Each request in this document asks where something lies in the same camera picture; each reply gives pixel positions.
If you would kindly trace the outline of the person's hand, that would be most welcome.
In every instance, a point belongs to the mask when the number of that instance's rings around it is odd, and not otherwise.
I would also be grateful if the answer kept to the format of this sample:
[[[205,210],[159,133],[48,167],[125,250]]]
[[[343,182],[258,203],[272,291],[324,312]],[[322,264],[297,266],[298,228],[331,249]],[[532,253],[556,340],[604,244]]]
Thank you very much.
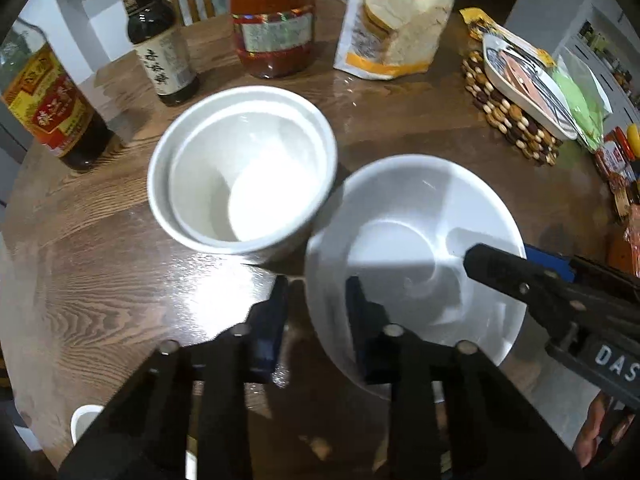
[[[622,418],[622,411],[610,413],[608,409],[613,403],[610,396],[600,391],[589,405],[587,418],[573,444],[574,455],[582,468],[585,468],[597,455],[601,442],[618,445],[634,421],[634,414],[626,414]],[[606,431],[603,426],[607,422],[615,422],[616,420],[618,420],[618,424],[613,427],[611,435],[605,439]]]

